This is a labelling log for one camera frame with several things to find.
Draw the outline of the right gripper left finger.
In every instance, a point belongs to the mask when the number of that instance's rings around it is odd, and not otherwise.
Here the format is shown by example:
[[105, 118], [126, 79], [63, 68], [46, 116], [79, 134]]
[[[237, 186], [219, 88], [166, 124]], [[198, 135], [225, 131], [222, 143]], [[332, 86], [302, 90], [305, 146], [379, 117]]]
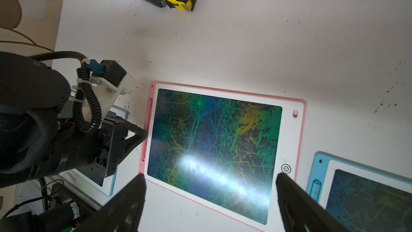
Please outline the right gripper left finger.
[[137, 175], [99, 211], [76, 229], [77, 232], [137, 232], [142, 217], [147, 185]]

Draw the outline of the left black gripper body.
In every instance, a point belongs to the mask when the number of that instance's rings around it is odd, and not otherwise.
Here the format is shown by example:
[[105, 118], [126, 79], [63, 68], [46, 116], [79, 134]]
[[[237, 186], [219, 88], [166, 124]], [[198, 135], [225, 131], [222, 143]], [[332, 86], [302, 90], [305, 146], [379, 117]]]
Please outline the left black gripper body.
[[117, 161], [123, 154], [120, 153], [122, 143], [128, 136], [127, 120], [121, 117], [108, 117], [103, 120], [98, 129], [97, 146], [93, 152], [92, 163], [77, 168], [77, 171], [102, 187], [104, 179], [113, 175], [117, 170]]

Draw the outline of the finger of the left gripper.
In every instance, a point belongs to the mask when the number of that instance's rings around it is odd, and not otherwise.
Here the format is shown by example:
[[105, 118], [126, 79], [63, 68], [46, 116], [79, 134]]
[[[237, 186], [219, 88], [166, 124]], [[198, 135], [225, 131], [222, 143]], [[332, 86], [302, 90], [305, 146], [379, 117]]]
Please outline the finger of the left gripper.
[[122, 162], [137, 146], [148, 138], [147, 130], [142, 129], [131, 122], [127, 122], [127, 124], [128, 131], [134, 133], [134, 135], [128, 139], [124, 139], [124, 151], [120, 162]]

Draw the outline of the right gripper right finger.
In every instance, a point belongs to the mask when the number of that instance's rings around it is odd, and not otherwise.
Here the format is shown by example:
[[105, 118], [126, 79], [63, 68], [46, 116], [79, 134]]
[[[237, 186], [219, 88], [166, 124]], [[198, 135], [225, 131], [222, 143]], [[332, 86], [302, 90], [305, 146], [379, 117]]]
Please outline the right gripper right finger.
[[280, 173], [276, 189], [286, 232], [347, 232], [288, 175]]

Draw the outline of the pink writing tablet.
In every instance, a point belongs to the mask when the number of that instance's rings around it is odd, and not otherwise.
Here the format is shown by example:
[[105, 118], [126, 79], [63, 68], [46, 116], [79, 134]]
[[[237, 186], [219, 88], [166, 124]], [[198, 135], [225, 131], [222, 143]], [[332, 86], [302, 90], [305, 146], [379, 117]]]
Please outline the pink writing tablet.
[[295, 179], [306, 101], [154, 81], [149, 182], [260, 232], [283, 230], [276, 177]]

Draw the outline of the blue stylus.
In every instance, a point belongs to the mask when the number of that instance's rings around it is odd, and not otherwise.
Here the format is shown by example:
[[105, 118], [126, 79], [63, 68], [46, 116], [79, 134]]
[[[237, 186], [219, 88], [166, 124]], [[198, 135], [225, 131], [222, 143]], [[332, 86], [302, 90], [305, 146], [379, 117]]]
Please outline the blue stylus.
[[318, 179], [313, 180], [311, 190], [310, 190], [310, 196], [315, 200], [319, 200], [319, 196], [321, 194], [321, 188], [322, 188], [322, 182]]

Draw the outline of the pink stylus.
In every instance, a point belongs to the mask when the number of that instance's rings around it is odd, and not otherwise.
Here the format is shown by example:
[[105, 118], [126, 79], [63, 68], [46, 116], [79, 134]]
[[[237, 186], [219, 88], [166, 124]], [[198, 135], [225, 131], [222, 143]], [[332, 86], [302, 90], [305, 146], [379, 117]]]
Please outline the pink stylus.
[[[145, 121], [144, 121], [144, 129], [147, 131], [147, 134], [149, 134], [149, 123], [150, 123], [150, 115], [151, 115], [151, 110], [152, 110], [152, 104], [153, 104], [153, 98], [149, 97], [148, 102], [147, 102], [147, 111], [145, 115]], [[146, 155], [146, 150], [147, 150], [147, 140], [149, 136], [147, 136], [147, 139], [142, 143], [141, 147], [141, 161], [145, 161], [145, 155]]]

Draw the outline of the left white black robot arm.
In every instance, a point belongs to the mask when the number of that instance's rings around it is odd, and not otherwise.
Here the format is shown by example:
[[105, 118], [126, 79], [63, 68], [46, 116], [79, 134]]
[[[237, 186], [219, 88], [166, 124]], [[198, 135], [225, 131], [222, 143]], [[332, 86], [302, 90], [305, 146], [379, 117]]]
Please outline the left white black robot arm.
[[148, 136], [110, 112], [134, 79], [73, 51], [1, 53], [1, 187], [68, 170], [98, 185]]

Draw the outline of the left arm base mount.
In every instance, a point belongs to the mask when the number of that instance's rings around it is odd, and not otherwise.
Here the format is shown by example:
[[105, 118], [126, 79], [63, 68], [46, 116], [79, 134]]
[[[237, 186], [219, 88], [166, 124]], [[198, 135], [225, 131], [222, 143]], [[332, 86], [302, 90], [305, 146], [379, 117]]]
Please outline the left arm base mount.
[[[39, 179], [41, 197], [33, 198], [15, 205], [1, 218], [2, 232], [75, 232], [96, 212], [89, 203], [64, 186], [62, 179], [48, 183]], [[12, 215], [22, 206], [42, 201], [43, 212], [25, 212]]]

